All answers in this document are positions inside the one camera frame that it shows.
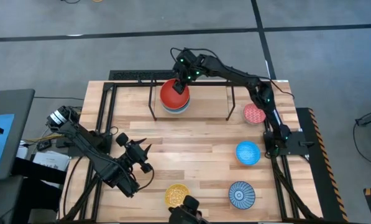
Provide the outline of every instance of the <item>floor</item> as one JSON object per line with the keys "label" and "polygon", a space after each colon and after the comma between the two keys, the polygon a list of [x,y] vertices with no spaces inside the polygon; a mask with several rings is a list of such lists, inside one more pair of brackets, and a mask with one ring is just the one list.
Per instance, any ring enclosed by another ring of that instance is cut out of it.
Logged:
{"label": "floor", "polygon": [[[354,119],[371,112],[371,29],[364,26],[371,24],[371,0],[257,0],[257,5],[263,28],[250,0],[0,0],[0,90],[34,88],[37,96],[82,98],[87,82],[106,80],[110,70],[170,69],[170,47],[209,48],[240,70],[290,81],[296,105],[315,111],[349,220],[371,223],[363,195],[364,188],[371,188],[371,164],[358,155],[352,140]],[[236,28],[248,32],[214,34]],[[167,30],[204,34],[3,38]],[[59,106],[81,104],[35,99],[24,138],[39,137],[46,117]],[[358,128],[356,138],[371,158],[371,125]]]}

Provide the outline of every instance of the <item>yellow patterned plate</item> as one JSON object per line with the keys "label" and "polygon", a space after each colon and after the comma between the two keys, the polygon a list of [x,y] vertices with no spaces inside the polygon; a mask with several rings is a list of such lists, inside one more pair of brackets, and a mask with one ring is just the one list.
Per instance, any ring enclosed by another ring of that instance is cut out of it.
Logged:
{"label": "yellow patterned plate", "polygon": [[183,184],[173,184],[166,190],[165,203],[167,207],[177,207],[184,201],[185,196],[190,195],[190,190]]}

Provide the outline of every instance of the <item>blue bowl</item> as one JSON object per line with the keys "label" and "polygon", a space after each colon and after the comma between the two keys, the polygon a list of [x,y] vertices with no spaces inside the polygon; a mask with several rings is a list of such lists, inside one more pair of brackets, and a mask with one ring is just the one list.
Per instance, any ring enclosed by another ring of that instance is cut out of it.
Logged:
{"label": "blue bowl", "polygon": [[245,165],[254,165],[260,160],[260,149],[253,142],[242,141],[236,147],[236,157]]}
{"label": "blue bowl", "polygon": [[232,205],[239,209],[248,209],[255,202],[253,187],[244,181],[233,183],[229,188],[228,195]]}
{"label": "blue bowl", "polygon": [[171,109],[171,108],[168,108],[166,107],[163,103],[162,103],[162,106],[163,106],[163,109],[171,114],[180,114],[182,112],[184,112],[190,105],[190,99],[188,99],[188,101],[186,102],[186,104],[181,107],[180,109]]}

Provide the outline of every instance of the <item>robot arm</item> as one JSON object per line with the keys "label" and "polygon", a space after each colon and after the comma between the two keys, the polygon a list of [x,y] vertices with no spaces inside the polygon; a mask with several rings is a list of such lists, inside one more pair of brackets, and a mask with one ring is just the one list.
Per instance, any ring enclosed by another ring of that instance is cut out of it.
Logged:
{"label": "robot arm", "polygon": [[144,173],[153,170],[150,164],[145,163],[150,146],[143,150],[139,144],[144,139],[137,142],[129,141],[129,138],[122,133],[116,138],[116,142],[125,147],[126,153],[119,158],[112,158],[101,152],[102,148],[110,147],[111,134],[89,132],[78,123],[78,118],[73,109],[62,106],[47,117],[47,126],[52,132],[63,134],[76,145],[93,163],[93,169],[99,179],[112,188],[118,187],[126,197],[133,197],[140,185],[131,176],[132,166],[139,163]]}
{"label": "robot arm", "polygon": [[271,86],[261,81],[258,76],[228,67],[217,57],[204,54],[196,56],[190,49],[184,49],[178,54],[173,69],[179,74],[178,80],[173,86],[179,94],[183,93],[187,84],[202,75],[225,78],[245,86],[249,91],[250,99],[257,108],[264,111],[267,121],[272,126],[273,144],[279,148],[286,148],[285,143],[291,134],[290,129],[280,119]]}

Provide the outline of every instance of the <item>wooden tabletop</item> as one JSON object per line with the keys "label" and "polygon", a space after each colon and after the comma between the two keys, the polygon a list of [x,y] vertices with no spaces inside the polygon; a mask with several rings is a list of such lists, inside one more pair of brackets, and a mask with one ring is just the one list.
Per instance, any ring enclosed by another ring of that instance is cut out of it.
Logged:
{"label": "wooden tabletop", "polygon": [[[90,81],[88,84],[80,124],[89,130],[96,126],[103,84],[103,81]],[[277,85],[283,91],[290,91],[287,81],[277,81]],[[226,90],[228,110],[232,106],[232,96],[231,89]],[[158,100],[155,102],[155,91],[154,88],[154,107],[160,103]],[[280,93],[275,87],[274,93],[282,121],[292,130],[300,128],[292,97]],[[148,138],[143,147],[153,144],[147,162],[155,169],[155,178],[150,186],[137,192],[133,198],[126,198],[119,189],[103,184],[97,222],[167,222],[170,212],[165,205],[165,191],[177,183],[190,189],[191,195],[200,202],[199,209],[204,218],[210,222],[281,220],[271,163],[263,156],[264,127],[262,124],[247,124],[242,117],[243,107],[251,103],[244,87],[235,87],[236,108],[229,121],[224,118],[164,118],[154,121],[148,108],[148,96],[149,87],[119,87],[112,125],[119,128],[119,133],[125,132],[130,139]],[[255,142],[261,150],[261,159],[254,166],[243,166],[236,159],[237,144],[246,140]],[[123,148],[112,143],[112,157],[119,157],[123,152]],[[295,191],[311,211],[321,217],[309,164],[300,156],[288,156],[288,160]],[[70,162],[68,173],[75,161]],[[68,189],[67,211],[83,191],[87,167],[88,160],[83,158],[75,169]],[[139,168],[139,165],[134,166],[134,174],[143,186],[152,173],[144,174]],[[248,210],[233,207],[228,199],[229,187],[239,180],[248,182],[256,193],[255,203]],[[291,217],[288,195],[286,190],[283,191],[287,213]],[[92,192],[86,217],[91,215],[93,197]]]}

